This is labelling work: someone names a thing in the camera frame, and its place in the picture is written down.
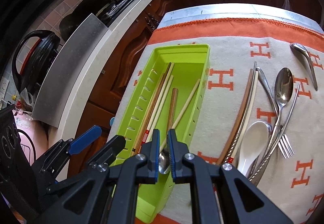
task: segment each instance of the table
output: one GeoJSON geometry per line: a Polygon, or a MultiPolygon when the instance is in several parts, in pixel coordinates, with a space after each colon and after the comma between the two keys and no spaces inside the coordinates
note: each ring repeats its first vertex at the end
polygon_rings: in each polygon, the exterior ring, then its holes
{"type": "MultiPolygon", "coordinates": [[[[188,43],[208,43],[211,47],[208,88],[190,146],[190,152],[209,163],[217,161],[232,129],[254,61],[265,72],[272,90],[277,72],[288,67],[294,82],[301,83],[286,131],[296,155],[284,160],[276,152],[258,188],[295,223],[306,221],[324,196],[321,186],[324,141],[320,137],[324,127],[317,115],[324,107],[324,95],[321,84],[317,92],[314,90],[309,69],[303,58],[291,52],[291,42],[307,47],[313,56],[317,80],[324,80],[323,61],[320,61],[324,57],[323,31],[304,16],[249,4],[206,5],[167,13],[135,68],[108,139],[115,135],[140,70],[156,47],[188,43]]],[[[290,106],[291,102],[284,109],[284,119],[290,106]]],[[[273,117],[268,98],[258,84],[249,125],[258,119],[274,123],[273,117]]],[[[164,223],[190,223],[189,186],[176,185],[160,214],[158,220],[162,218],[164,223]]]]}

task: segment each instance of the kettle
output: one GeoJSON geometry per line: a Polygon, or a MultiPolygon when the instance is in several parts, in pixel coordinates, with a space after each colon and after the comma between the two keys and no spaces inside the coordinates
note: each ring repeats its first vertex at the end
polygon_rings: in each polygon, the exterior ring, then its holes
{"type": "Polygon", "coordinates": [[[12,76],[19,94],[27,88],[27,91],[34,95],[38,91],[51,67],[58,51],[60,38],[50,30],[35,30],[27,34],[17,46],[12,59],[12,76]],[[31,37],[39,37],[30,52],[28,53],[20,73],[16,67],[17,56],[24,44],[31,37]]]}

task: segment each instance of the blue object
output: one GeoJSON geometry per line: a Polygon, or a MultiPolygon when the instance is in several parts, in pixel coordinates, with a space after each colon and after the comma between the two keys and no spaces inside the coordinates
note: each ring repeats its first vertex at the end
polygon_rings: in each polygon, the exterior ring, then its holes
{"type": "Polygon", "coordinates": [[[110,122],[109,122],[109,124],[110,124],[110,127],[112,126],[112,124],[114,123],[114,120],[115,120],[115,117],[112,117],[111,119],[110,119],[110,122]]]}
{"type": "Polygon", "coordinates": [[[70,155],[79,154],[84,148],[93,143],[101,135],[101,128],[98,125],[92,126],[87,130],[83,135],[74,140],[71,145],[68,153],[70,155]]]}

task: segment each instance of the orange stripe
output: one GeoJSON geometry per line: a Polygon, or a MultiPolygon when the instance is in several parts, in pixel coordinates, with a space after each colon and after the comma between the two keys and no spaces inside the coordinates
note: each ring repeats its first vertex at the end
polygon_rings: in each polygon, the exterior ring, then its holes
{"type": "MultiPolygon", "coordinates": [[[[145,224],[145,223],[140,221],[138,218],[135,218],[135,224],[145,224]]],[[[165,216],[157,214],[157,216],[155,217],[155,219],[151,224],[179,224],[179,223],[165,216]]]]}
{"type": "Polygon", "coordinates": [[[214,18],[180,23],[156,29],[148,45],[179,39],[226,36],[272,37],[324,52],[324,34],[291,23],[261,18],[214,18]]]}

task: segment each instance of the kitchen counter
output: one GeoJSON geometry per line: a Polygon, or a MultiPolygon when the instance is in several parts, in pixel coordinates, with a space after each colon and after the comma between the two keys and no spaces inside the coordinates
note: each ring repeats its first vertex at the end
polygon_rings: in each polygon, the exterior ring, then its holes
{"type": "MultiPolygon", "coordinates": [[[[49,146],[60,139],[67,140],[75,136],[85,104],[107,59],[132,22],[151,1],[135,0],[110,25],[84,64],[65,105],[59,127],[50,129],[49,146]]],[[[59,174],[58,180],[66,178],[67,168],[68,164],[59,174]]]]}

